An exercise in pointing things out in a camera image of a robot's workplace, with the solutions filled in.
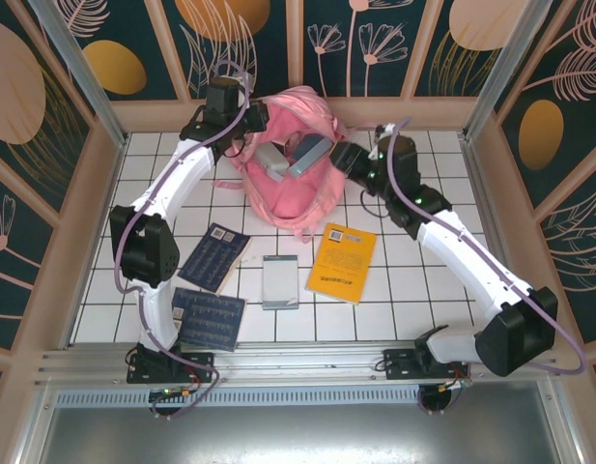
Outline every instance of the white tile floor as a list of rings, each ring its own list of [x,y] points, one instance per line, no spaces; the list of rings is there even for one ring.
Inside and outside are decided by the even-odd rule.
[[[455,210],[478,240],[486,244],[468,172],[455,132],[404,132],[413,138],[423,182],[454,204]],[[372,134],[357,132],[352,139],[370,149]],[[128,144],[113,204],[127,205],[160,172],[177,143],[175,133],[136,133]],[[457,278],[437,256],[414,242],[389,218],[379,219],[359,205],[360,187],[348,182],[345,197],[327,219],[378,234],[362,303],[339,303],[304,290],[321,237],[303,244],[289,233],[258,219],[241,190],[214,188],[213,179],[238,179],[227,159],[199,182],[174,224],[181,251],[180,265],[192,252],[212,221],[252,235],[253,243],[235,270],[223,294],[248,300],[239,342],[262,341],[377,341],[409,340],[434,325],[472,324],[473,301]],[[365,195],[374,212],[377,198]],[[323,232],[325,224],[319,228]],[[296,254],[299,266],[299,309],[263,311],[262,256]],[[135,342],[139,321],[134,299],[115,289],[108,226],[104,228],[90,281],[85,291],[71,341]],[[174,284],[192,285],[175,278]]]

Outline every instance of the book cover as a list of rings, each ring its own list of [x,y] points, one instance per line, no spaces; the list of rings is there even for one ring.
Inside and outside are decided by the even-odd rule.
[[[328,224],[306,289],[357,305],[376,241],[375,234]]]
[[[182,342],[235,351],[245,300],[176,288],[173,318]]]
[[[240,263],[250,237],[212,223],[208,232],[186,260],[178,276],[218,294]]]

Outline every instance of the flower illustration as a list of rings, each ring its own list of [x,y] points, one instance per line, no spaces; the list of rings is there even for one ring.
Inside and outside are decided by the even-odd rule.
[[[347,97],[352,95],[352,49],[354,44],[355,15],[367,10],[407,7],[411,3],[413,3],[413,0],[349,0],[349,6],[353,12],[352,21],[349,26],[349,46],[347,47]]]
[[[366,63],[364,97],[368,97],[368,73],[371,66],[407,58],[408,49],[406,46],[401,46],[405,41],[402,29],[402,24],[398,26],[382,24],[373,35],[372,23],[359,26],[359,45]]]
[[[31,264],[32,266],[39,268],[40,264],[8,248],[8,236],[10,235],[12,224],[14,222],[15,210],[16,202],[14,201],[14,199],[11,198],[9,195],[4,195],[3,200],[0,203],[0,252],[6,251],[12,256],[20,259],[21,261],[24,261],[27,264]],[[22,280],[19,280],[16,277],[1,272],[0,278],[8,281],[9,283],[13,283],[14,285],[18,285],[19,287],[26,288],[27,290],[31,290],[34,288],[34,286],[30,283],[23,282]]]
[[[317,53],[317,64],[319,65],[319,80],[321,81],[321,88],[324,92],[324,97],[327,97],[326,86],[324,84],[324,74],[321,67],[321,55],[331,53],[334,51],[343,50],[347,44],[342,41],[342,34],[338,30],[338,24],[330,26],[329,24],[321,26],[321,30],[317,24],[308,26],[308,39]]]

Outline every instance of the blue book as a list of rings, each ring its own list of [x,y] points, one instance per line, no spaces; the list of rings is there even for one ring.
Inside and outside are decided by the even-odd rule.
[[[249,244],[249,236],[213,222],[178,276],[197,287],[218,294],[240,263]]]
[[[173,317],[180,340],[190,345],[235,351],[245,300],[176,288]]]

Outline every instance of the purple cable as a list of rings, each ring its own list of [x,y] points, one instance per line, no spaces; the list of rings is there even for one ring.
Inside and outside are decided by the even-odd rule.
[[[203,370],[206,370],[208,372],[211,372],[212,374],[215,375],[215,377],[214,377],[212,383],[210,384],[210,386],[207,387],[206,390],[203,393],[201,393],[192,402],[192,404],[190,404],[190,405],[188,405],[186,407],[183,407],[182,409],[180,409],[178,412],[176,412],[175,414],[173,414],[171,416],[161,416],[157,412],[157,410],[156,410],[156,404],[153,404],[152,405],[152,410],[153,410],[156,418],[165,418],[168,421],[170,421],[171,418],[174,418],[174,419],[178,418],[179,416],[185,414],[187,411],[190,411],[191,409],[193,409],[201,401],[203,401],[206,398],[206,396],[213,390],[213,388],[218,384],[218,381],[220,380],[220,372],[218,372],[218,370],[215,367],[212,367],[212,366],[209,366],[209,365],[204,365],[204,364],[199,364],[198,362],[192,362],[192,361],[186,360],[184,358],[181,358],[181,357],[179,357],[179,356],[171,353],[169,350],[167,350],[166,348],[164,348],[160,344],[160,342],[158,341],[158,339],[152,333],[152,331],[150,329],[150,326],[147,323],[147,320],[145,318],[145,311],[143,310],[144,303],[145,303],[143,296],[145,294],[145,291],[143,290],[143,287],[133,286],[133,287],[130,287],[128,289],[125,288],[122,285],[122,282],[121,282],[120,264],[119,263],[122,262],[122,256],[124,255],[124,247],[126,246],[126,239],[128,238],[128,234],[130,233],[130,231],[134,227],[134,224],[136,223],[136,221],[138,221],[143,216],[143,214],[145,213],[145,211],[152,205],[152,203],[156,199],[156,196],[157,196],[158,192],[160,191],[160,189],[162,188],[162,186],[164,186],[164,184],[169,179],[169,177],[171,177],[171,174],[178,167],[178,164],[182,160],[184,160],[188,155],[192,154],[193,152],[195,152],[199,148],[205,147],[205,146],[207,146],[207,145],[209,145],[211,143],[214,143],[220,137],[222,137],[225,134],[229,133],[241,121],[241,118],[243,117],[244,113],[246,112],[246,109],[249,106],[248,96],[250,95],[250,82],[248,80],[248,74],[244,70],[242,70],[236,63],[234,63],[233,61],[229,61],[229,60],[220,60],[220,61],[218,61],[218,63],[216,63],[216,66],[214,67],[214,72],[215,73],[218,72],[218,68],[221,65],[227,65],[228,68],[234,67],[238,71],[238,73],[241,74],[241,77],[243,78],[244,101],[243,101],[243,105],[240,108],[240,112],[238,113],[238,116],[236,116],[236,119],[234,119],[233,122],[229,126],[227,126],[224,130],[220,131],[216,135],[213,135],[212,137],[208,138],[207,140],[204,140],[202,142],[197,143],[195,146],[193,146],[193,147],[189,148],[188,150],[186,150],[185,152],[183,152],[175,161],[173,161],[171,163],[171,165],[169,166],[169,168],[167,169],[167,171],[159,179],[156,187],[150,193],[150,196],[145,201],[145,204],[141,207],[141,209],[138,212],[136,212],[136,214],[132,217],[132,219],[130,220],[130,222],[126,225],[126,228],[124,229],[124,232],[122,234],[122,237],[120,238],[120,242],[119,242],[119,244],[117,246],[117,252],[115,254],[115,268],[113,269],[113,275],[115,277],[115,285],[117,286],[117,289],[121,293],[123,293],[124,295],[126,295],[128,293],[135,292],[135,291],[138,291],[139,292],[138,302],[139,302],[139,317],[141,319],[141,325],[143,326],[143,329],[145,330],[145,333],[150,338],[150,340],[152,341],[152,343],[156,346],[156,348],[162,354],[168,356],[169,358],[171,358],[174,361],[177,361],[178,363],[189,365],[190,367],[194,367],[194,368],[197,368],[197,369],[203,369]]]
[[[547,321],[547,323],[551,327],[553,327],[556,331],[559,332],[559,334],[561,334],[561,336],[563,336],[566,339],[566,341],[577,352],[580,362],[579,367],[575,369],[562,369],[559,367],[551,367],[549,365],[542,365],[537,362],[528,362],[527,365],[549,371],[553,374],[577,375],[584,372],[587,367],[587,359],[585,358],[583,350],[571,335],[569,335],[559,324],[557,324],[554,321],[554,319],[542,309],[542,307],[540,307],[529,296],[523,293],[521,289],[517,288],[514,285],[514,282],[510,278],[508,278],[504,272],[501,271],[501,269],[491,260],[491,258],[486,253],[484,253],[484,251],[482,251],[480,247],[477,246],[473,241],[469,240],[465,234],[463,234],[453,225],[448,224],[444,220],[441,220],[438,217],[434,217],[433,215],[424,211],[422,208],[418,207],[411,200],[409,200],[409,198],[403,193],[394,177],[394,164],[392,155],[394,151],[394,143],[396,142],[396,137],[398,136],[400,129],[406,126],[409,123],[409,121],[410,119],[408,118],[394,126],[394,130],[392,131],[392,135],[390,137],[390,143],[387,148],[387,176],[389,178],[390,184],[392,185],[392,188],[394,189],[394,192],[398,195],[401,201],[405,203],[405,206],[418,213],[423,218],[429,219],[430,221],[435,222],[444,229],[450,231],[456,237],[458,237],[459,240],[463,240],[493,270],[493,272],[499,277],[499,279],[504,283],[506,287],[512,290],[519,298],[521,298],[526,304],[528,304],[529,307],[536,311],[540,315],[540,317]]]

